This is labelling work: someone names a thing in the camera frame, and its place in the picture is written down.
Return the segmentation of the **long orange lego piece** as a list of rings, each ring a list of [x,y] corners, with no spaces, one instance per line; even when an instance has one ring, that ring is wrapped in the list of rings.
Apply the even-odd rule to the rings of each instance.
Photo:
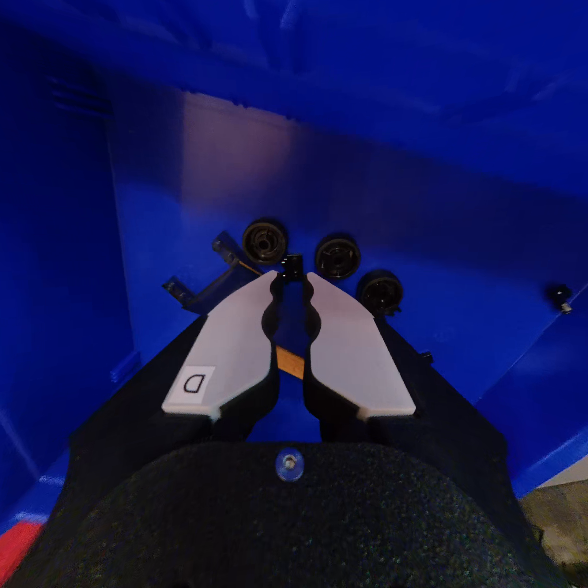
[[[286,282],[283,279],[281,262],[280,262],[281,271],[279,273],[282,276],[282,280],[283,280],[282,288],[284,289],[287,285],[290,285],[292,283],[302,283],[302,281],[291,282],[291,283]],[[257,266],[254,266],[253,262],[245,262],[242,259],[239,259],[238,263],[240,266],[242,266],[243,268],[245,268],[249,272],[252,272],[256,276],[261,276],[266,273],[265,270],[260,269]],[[284,348],[283,346],[279,346],[279,345],[276,346],[276,356],[277,356],[277,366],[278,366],[279,370],[281,370],[281,371],[283,371],[283,372],[285,372],[285,373],[287,373],[287,374],[289,374],[299,380],[303,379],[303,371],[304,371],[304,367],[305,367],[305,360],[303,357],[301,357],[300,355],[293,353],[291,350]]]

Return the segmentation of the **dark clear lego windscreen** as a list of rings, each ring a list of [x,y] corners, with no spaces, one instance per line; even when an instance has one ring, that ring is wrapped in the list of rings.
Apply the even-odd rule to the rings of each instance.
[[[192,292],[176,276],[162,285],[187,312],[207,315],[229,295],[263,275],[261,269],[246,258],[245,252],[226,231],[213,239],[212,249],[221,256],[227,269],[201,292]]]

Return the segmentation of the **black lego wheel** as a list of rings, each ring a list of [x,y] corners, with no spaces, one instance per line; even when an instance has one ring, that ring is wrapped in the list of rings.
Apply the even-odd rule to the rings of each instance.
[[[315,251],[315,268],[324,279],[338,281],[353,275],[361,263],[356,240],[348,233],[330,233],[320,240]]]
[[[288,232],[273,217],[261,217],[248,224],[242,235],[242,249],[255,264],[279,265],[288,251]]]
[[[386,269],[364,274],[357,284],[356,300],[374,318],[401,312],[404,290],[398,277]]]

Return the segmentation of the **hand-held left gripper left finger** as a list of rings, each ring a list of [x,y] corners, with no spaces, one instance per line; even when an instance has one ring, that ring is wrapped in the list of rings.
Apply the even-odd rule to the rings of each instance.
[[[276,345],[281,274],[268,271],[207,315],[163,404],[172,415],[260,420],[279,395]]]

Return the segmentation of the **blue storage bin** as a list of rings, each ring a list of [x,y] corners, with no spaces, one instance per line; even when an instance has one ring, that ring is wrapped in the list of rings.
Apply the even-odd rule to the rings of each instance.
[[[518,496],[587,477],[587,1],[1,1],[2,533],[260,217],[396,274]]]

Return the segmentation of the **small black lego pin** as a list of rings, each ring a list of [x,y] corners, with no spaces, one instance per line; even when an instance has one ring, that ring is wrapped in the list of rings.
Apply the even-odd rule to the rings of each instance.
[[[563,315],[571,313],[570,300],[573,291],[565,284],[550,285],[546,289],[546,297],[555,310]]]

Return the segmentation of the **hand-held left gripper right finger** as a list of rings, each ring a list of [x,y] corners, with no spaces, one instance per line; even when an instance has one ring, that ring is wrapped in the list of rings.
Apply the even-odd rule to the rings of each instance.
[[[372,314],[316,273],[305,281],[311,339],[305,404],[319,420],[413,417],[416,405]]]

